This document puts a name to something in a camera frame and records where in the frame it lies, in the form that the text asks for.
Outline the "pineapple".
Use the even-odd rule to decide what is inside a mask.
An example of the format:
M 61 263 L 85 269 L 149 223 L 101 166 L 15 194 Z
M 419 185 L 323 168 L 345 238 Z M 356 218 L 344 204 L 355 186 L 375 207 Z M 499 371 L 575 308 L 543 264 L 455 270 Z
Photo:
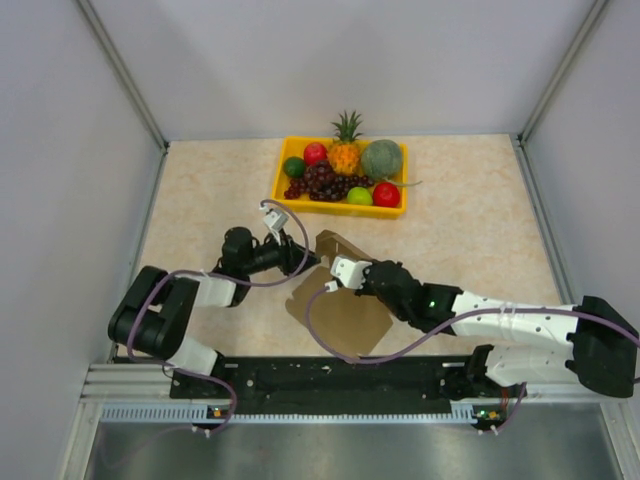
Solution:
M 333 170 L 340 175 L 352 175 L 360 161 L 360 149 L 357 145 L 362 133 L 361 114 L 356 110 L 339 114 L 339 120 L 332 122 L 334 140 L 328 149 L 328 160 Z

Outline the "red apple at back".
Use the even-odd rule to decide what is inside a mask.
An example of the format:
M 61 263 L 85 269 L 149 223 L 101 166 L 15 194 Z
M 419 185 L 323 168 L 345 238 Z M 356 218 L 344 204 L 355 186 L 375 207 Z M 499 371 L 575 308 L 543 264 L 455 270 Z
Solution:
M 324 161 L 327 157 L 327 148 L 319 142 L 309 143 L 303 150 L 303 160 L 307 166 Z

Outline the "yellow plastic tray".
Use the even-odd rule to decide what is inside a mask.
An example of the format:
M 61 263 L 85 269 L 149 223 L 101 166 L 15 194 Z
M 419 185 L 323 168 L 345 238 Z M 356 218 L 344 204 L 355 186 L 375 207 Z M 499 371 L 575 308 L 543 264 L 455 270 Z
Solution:
M 285 204 L 294 212 L 302 213 L 345 215 L 391 220 L 399 218 L 406 212 L 408 206 L 408 192 L 405 187 L 399 188 L 399 202 L 394 208 L 376 205 L 366 206 L 350 204 L 346 199 L 339 202 L 312 201 L 309 199 L 307 193 L 302 194 L 297 199 L 286 199 L 284 192 L 290 185 L 290 179 L 283 170 L 284 162 L 291 156 L 302 157 L 304 148 L 308 144 L 314 142 L 320 143 L 329 148 L 333 143 L 333 140 L 329 137 L 287 136 L 284 138 L 281 144 L 276 173 L 272 183 L 271 199 Z

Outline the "left aluminium frame post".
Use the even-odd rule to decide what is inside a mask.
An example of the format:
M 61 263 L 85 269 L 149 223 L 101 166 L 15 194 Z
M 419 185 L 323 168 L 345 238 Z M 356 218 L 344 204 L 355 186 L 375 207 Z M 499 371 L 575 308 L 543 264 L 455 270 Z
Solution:
M 104 25 L 97 9 L 89 0 L 73 0 L 89 31 L 96 40 L 104 58 L 111 68 L 123 93 L 139 120 L 162 153 L 168 150 L 169 142 L 154 118 L 147 102 L 138 88 L 126 62 L 122 58 L 116 44 Z

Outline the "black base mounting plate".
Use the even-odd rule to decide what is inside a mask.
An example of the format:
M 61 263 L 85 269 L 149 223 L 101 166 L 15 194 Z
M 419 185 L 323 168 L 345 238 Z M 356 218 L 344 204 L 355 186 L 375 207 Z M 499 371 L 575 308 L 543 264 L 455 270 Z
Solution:
M 517 400 L 520 382 L 501 387 L 470 355 L 405 356 L 387 363 L 349 364 L 334 357 L 231 357 L 210 381 L 176 373 L 170 396 L 179 400 L 237 397 L 238 414 L 435 414 L 456 401 Z

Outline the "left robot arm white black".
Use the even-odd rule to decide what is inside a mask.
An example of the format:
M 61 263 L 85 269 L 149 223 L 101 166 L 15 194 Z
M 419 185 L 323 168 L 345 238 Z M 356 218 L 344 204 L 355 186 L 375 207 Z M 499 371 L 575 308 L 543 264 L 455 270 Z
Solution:
M 250 290 L 251 276 L 277 269 L 287 278 L 319 263 L 312 251 L 284 233 L 260 242 L 245 227 L 225 233 L 221 257 L 207 275 L 177 275 L 156 294 L 134 335 L 132 348 L 174 368 L 193 372 L 192 384 L 205 396 L 226 387 L 227 374 L 215 364 L 221 355 L 186 334 L 195 308 L 238 306 Z

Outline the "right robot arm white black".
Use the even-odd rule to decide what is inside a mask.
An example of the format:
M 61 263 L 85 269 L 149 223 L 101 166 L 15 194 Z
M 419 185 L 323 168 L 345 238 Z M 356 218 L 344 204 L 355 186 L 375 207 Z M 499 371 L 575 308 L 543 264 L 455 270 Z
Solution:
M 366 264 L 356 292 L 424 333 L 493 339 L 467 368 L 478 395 L 522 383 L 580 384 L 613 398 L 634 393 L 639 333 L 600 297 L 560 306 L 510 303 L 422 283 L 393 261 Z

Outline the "aluminium frame post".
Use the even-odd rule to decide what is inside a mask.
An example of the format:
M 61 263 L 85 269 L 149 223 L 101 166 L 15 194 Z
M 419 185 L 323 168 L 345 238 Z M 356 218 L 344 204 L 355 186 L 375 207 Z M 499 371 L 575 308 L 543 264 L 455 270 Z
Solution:
M 518 145 L 521 149 L 525 148 L 532 135 L 536 132 L 539 124 L 553 104 L 555 97 L 566 83 L 581 53 L 599 28 L 611 4 L 612 1 L 610 0 L 596 0 L 591 2 L 590 8 L 564 51 L 524 126 L 516 135 Z
M 123 93 L 139 120 L 162 153 L 168 150 L 169 142 L 154 118 L 147 102 L 138 88 L 126 62 L 122 58 L 116 44 L 104 25 L 97 9 L 89 0 L 73 0 L 89 31 L 96 40 L 104 58 L 111 68 Z

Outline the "right aluminium frame post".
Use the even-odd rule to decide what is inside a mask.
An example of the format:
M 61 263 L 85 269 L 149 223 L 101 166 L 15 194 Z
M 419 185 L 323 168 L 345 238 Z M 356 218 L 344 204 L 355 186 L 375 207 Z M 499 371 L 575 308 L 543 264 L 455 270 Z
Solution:
M 564 51 L 524 126 L 516 135 L 518 145 L 521 149 L 525 148 L 532 135 L 536 132 L 539 124 L 553 104 L 555 97 L 566 83 L 581 53 L 599 28 L 611 4 L 612 1 L 610 0 L 596 0 L 591 2 L 590 8 Z

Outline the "red tomato fruit front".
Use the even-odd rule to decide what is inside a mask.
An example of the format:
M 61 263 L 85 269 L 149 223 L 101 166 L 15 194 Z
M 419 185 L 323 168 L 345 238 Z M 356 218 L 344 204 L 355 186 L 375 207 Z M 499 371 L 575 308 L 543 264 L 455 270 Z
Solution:
M 373 204 L 378 207 L 396 208 L 401 201 L 400 190 L 390 182 L 378 183 L 372 193 Z

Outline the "green netted melon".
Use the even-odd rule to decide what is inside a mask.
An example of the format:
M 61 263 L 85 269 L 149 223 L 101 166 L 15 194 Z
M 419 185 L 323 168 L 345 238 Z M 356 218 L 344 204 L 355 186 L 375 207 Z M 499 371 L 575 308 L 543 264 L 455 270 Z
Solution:
M 401 147 L 389 139 L 372 141 L 365 147 L 360 158 L 363 173 L 373 180 L 395 176 L 402 170 L 403 163 Z

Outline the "light green apple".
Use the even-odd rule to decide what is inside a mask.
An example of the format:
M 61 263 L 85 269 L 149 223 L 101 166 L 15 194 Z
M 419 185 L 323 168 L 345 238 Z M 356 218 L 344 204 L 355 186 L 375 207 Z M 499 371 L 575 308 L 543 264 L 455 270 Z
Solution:
M 372 206 L 374 204 L 371 192 L 365 187 L 351 188 L 346 200 L 351 205 Z

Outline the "purple grape bunch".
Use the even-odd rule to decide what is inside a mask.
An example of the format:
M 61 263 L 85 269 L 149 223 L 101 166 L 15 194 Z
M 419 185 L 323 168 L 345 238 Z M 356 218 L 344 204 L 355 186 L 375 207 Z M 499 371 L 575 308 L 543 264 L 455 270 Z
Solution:
M 302 178 L 287 178 L 289 186 L 284 191 L 284 198 L 287 200 L 307 195 L 312 201 L 338 202 L 346 199 L 348 191 L 353 187 L 374 186 L 374 181 L 367 176 L 337 174 L 327 160 L 312 166 L 306 165 Z

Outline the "brown cardboard box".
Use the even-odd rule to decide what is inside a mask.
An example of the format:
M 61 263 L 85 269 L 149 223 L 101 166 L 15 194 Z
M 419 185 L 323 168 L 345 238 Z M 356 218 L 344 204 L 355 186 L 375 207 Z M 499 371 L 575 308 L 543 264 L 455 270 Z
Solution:
M 337 257 L 355 261 L 370 261 L 372 257 L 331 230 L 316 236 L 315 253 L 321 263 L 293 290 L 285 302 L 286 311 L 302 326 L 312 326 L 335 351 L 349 357 L 370 354 L 392 326 L 389 311 L 377 298 L 339 288 L 313 301 L 309 319 L 305 311 L 312 295 L 333 279 L 330 269 Z

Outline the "dark green lime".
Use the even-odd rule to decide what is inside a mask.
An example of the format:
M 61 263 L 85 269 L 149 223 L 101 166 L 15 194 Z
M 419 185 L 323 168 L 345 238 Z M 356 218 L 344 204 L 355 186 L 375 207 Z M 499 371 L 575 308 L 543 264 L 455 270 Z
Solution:
M 291 156 L 284 161 L 282 170 L 291 179 L 302 178 L 306 171 L 306 163 L 302 157 Z

